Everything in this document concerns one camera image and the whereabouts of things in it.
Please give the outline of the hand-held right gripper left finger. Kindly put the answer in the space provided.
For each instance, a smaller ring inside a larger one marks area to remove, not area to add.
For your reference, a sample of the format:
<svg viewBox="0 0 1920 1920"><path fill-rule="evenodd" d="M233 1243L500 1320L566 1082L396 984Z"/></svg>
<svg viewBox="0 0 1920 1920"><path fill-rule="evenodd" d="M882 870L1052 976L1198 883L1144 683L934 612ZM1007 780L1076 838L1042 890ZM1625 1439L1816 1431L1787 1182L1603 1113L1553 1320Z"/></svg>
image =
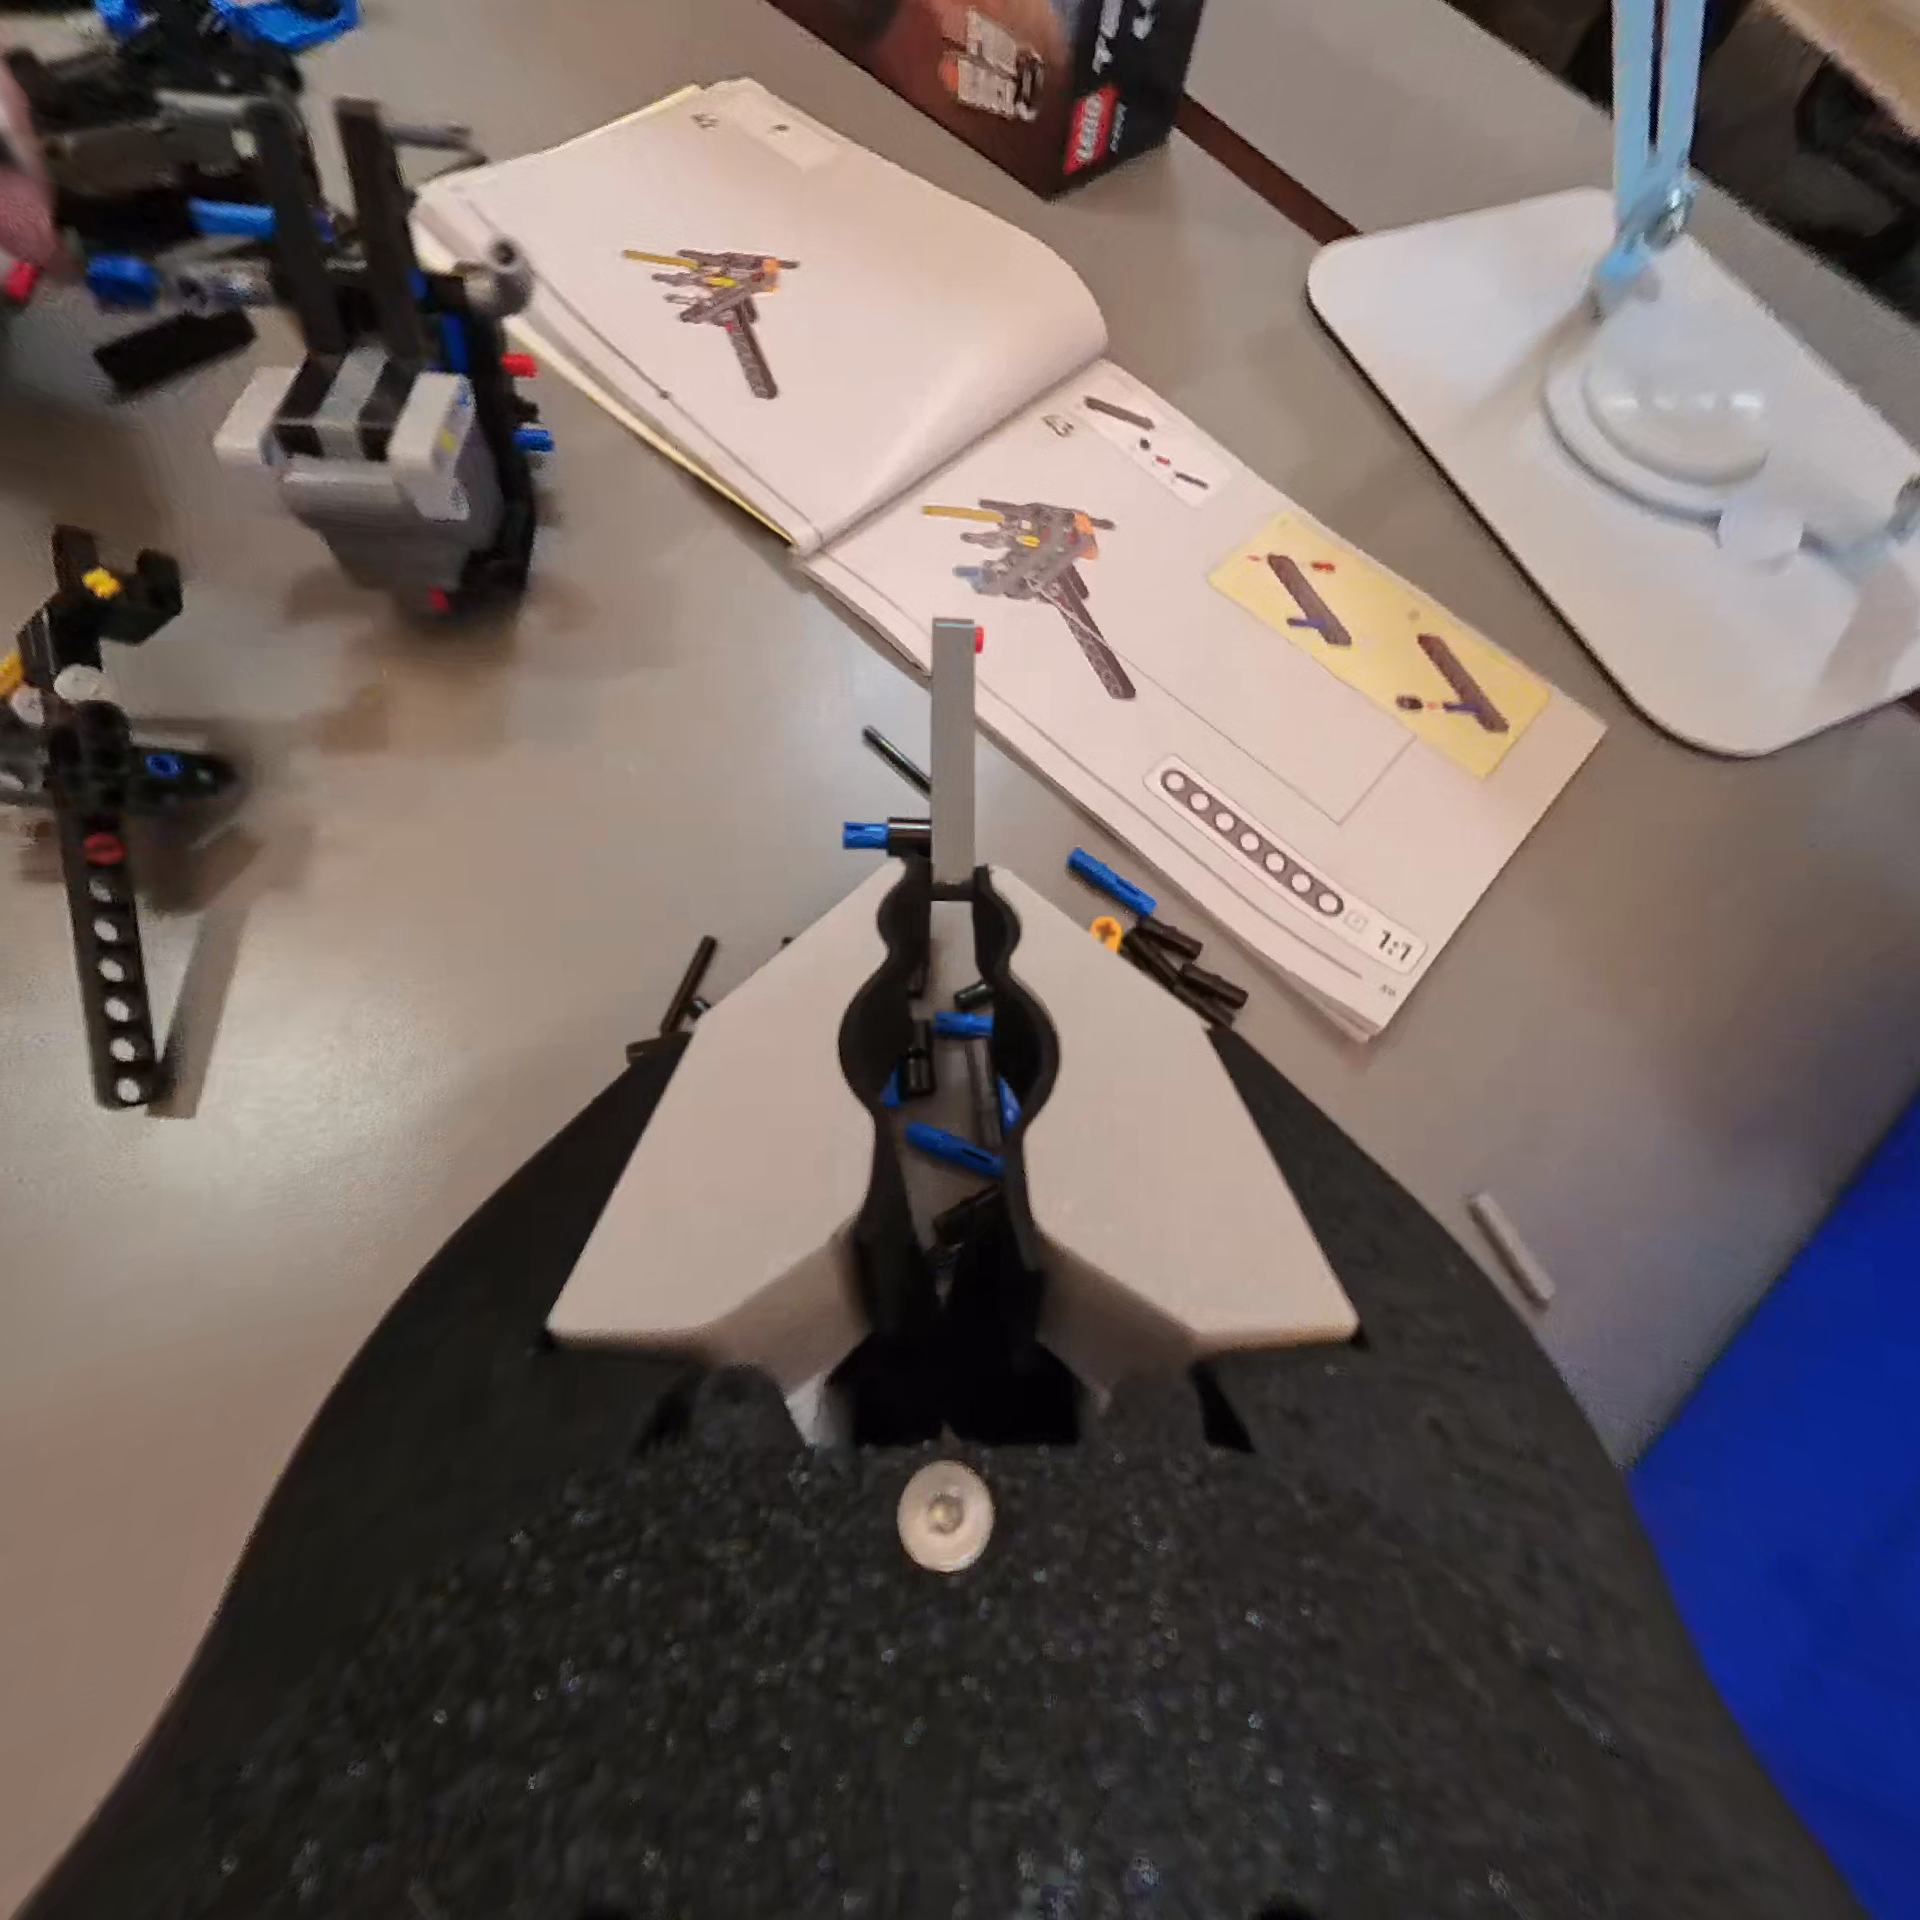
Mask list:
<svg viewBox="0 0 1920 1920"><path fill-rule="evenodd" d="M670 1065L545 1329L566 1353L748 1366L803 1436L841 1439L832 1372L929 1281L899 1138L841 1030L887 959L879 871L720 1002Z"/></svg>

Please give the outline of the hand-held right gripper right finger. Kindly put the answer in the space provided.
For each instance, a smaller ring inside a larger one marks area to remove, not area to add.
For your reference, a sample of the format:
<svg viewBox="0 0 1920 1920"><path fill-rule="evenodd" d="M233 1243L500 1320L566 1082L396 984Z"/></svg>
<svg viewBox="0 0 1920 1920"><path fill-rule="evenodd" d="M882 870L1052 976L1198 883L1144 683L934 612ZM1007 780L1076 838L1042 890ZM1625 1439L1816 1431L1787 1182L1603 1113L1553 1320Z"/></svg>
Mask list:
<svg viewBox="0 0 1920 1920"><path fill-rule="evenodd" d="M1216 1032L1007 870L977 870L999 1176L946 1324L967 1367L1107 1394L1236 1353L1338 1347L1361 1315Z"/></svg>

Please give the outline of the grey lego beam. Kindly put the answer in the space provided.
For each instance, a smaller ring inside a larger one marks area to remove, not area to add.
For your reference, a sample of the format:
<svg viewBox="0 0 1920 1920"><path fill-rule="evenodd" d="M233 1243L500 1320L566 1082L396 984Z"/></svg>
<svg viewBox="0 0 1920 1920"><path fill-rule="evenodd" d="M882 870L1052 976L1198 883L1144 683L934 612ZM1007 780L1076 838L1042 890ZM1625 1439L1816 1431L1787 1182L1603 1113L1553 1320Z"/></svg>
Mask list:
<svg viewBox="0 0 1920 1920"><path fill-rule="evenodd" d="M977 875L977 662L982 628L967 618L930 625L930 891L962 904Z"/></svg>

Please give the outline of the pile of small lego pins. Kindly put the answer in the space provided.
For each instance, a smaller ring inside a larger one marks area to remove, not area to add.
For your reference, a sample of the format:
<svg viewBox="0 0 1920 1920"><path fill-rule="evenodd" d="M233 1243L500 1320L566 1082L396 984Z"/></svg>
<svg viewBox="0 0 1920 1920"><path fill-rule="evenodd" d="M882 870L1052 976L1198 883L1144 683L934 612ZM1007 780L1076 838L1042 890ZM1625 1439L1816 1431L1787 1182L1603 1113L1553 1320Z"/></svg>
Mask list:
<svg viewBox="0 0 1920 1920"><path fill-rule="evenodd" d="M1076 849L1103 896L1081 931L1003 866L969 923L974 979L882 1091L910 1155L1015 1185L1048 1242L1111 1279L1179 1260L1247 1219L1252 1126L1216 1057L1247 990L1160 898Z"/></svg>

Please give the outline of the small grey lego axle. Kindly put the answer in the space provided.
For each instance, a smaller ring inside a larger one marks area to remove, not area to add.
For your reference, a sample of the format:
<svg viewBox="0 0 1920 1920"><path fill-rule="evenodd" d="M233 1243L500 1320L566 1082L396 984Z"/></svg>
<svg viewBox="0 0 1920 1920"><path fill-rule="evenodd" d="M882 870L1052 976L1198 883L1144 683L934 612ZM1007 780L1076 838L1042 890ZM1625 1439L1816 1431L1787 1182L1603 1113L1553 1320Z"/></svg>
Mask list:
<svg viewBox="0 0 1920 1920"><path fill-rule="evenodd" d="M1558 1286L1546 1264L1528 1247L1514 1217L1488 1191L1472 1193L1468 1211L1521 1297L1540 1313L1550 1310L1558 1298Z"/></svg>

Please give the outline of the black lego beam assembly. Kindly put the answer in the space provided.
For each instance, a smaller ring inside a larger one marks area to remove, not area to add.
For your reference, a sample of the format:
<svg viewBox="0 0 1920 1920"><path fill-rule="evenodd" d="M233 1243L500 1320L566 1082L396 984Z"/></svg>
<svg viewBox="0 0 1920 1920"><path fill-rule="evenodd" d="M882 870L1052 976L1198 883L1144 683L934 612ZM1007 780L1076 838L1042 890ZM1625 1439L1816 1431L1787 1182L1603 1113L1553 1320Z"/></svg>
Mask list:
<svg viewBox="0 0 1920 1920"><path fill-rule="evenodd" d="M106 647L138 649L180 615L178 562L143 548L113 568L94 534L59 524L54 571L54 592L6 651L3 803L54 828L92 1094L129 1113L163 1088L132 831L192 820L243 777L218 753L138 736L107 683Z"/></svg>

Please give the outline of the grey lego motor assembly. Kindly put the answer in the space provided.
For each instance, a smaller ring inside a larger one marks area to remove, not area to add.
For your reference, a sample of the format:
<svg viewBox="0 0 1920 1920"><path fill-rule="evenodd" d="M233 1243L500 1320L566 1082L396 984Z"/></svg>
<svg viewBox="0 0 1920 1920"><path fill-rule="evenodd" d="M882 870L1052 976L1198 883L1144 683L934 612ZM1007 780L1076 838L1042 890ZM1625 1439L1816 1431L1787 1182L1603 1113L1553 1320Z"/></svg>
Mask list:
<svg viewBox="0 0 1920 1920"><path fill-rule="evenodd" d="M368 100L338 103L335 122L346 225L314 183L299 115L256 96L243 116L270 300L303 354L252 377L215 448L259 470L356 586L459 618L521 595L534 566L538 466L556 442L524 391L538 361L508 345L508 326L534 302L535 267L510 235L424 264L400 153L456 153L457 129L399 129Z"/></svg>

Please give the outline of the lego set box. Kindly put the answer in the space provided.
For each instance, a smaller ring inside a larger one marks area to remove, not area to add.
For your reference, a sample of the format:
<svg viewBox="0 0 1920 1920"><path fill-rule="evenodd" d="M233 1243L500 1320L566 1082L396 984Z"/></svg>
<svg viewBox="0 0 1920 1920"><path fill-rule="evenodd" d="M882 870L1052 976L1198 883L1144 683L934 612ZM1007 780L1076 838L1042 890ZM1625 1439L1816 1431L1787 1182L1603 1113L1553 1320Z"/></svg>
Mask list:
<svg viewBox="0 0 1920 1920"><path fill-rule="evenodd" d="M1055 201L1168 143L1200 2L778 2Z"/></svg>

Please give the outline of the pile of loose lego parts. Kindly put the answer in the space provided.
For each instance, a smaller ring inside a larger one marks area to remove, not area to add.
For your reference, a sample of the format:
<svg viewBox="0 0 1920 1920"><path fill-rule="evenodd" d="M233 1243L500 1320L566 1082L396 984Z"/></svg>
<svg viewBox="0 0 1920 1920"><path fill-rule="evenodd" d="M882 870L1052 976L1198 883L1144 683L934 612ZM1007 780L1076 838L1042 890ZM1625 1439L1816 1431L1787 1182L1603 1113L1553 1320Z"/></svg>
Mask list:
<svg viewBox="0 0 1920 1920"><path fill-rule="evenodd" d="M332 265L361 267L355 217L327 201L303 60L355 33L359 6L56 6L73 43L6 52L6 175L25 140L54 193L56 241L103 314L150 320L94 359L120 401L250 361L252 308L295 314L250 111L279 113Z"/></svg>

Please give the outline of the blue mat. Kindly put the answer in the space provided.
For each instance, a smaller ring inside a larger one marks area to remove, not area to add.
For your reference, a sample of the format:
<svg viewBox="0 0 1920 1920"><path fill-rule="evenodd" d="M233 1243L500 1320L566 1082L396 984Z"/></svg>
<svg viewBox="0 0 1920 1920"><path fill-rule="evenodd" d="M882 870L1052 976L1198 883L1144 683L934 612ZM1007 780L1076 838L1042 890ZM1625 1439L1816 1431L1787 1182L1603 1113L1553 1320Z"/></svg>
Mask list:
<svg viewBox="0 0 1920 1920"><path fill-rule="evenodd" d="M1915 1106L1628 1484L1768 1776L1863 1910L1915 1919Z"/></svg>

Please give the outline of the white lamp base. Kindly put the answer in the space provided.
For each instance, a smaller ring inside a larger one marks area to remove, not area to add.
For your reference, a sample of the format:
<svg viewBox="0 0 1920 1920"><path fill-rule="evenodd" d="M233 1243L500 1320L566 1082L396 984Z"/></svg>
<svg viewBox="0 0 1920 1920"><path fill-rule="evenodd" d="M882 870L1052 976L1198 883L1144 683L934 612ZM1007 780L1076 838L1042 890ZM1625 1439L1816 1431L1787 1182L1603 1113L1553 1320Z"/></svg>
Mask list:
<svg viewBox="0 0 1920 1920"><path fill-rule="evenodd" d="M1918 688L1915 443L1689 234L1707 6L1614 6L1614 182L1336 242L1313 314L1660 731Z"/></svg>

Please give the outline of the open instruction booklet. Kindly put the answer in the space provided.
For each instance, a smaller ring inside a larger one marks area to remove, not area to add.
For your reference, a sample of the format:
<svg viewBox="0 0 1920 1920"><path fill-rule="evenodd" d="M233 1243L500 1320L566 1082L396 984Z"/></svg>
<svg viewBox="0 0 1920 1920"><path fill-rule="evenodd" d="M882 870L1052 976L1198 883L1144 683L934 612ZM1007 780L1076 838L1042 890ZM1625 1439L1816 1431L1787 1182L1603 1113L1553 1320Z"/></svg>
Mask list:
<svg viewBox="0 0 1920 1920"><path fill-rule="evenodd" d="M1380 1036L1603 722L1107 354L1042 241L754 81L422 191L529 345L772 529L1241 946Z"/></svg>

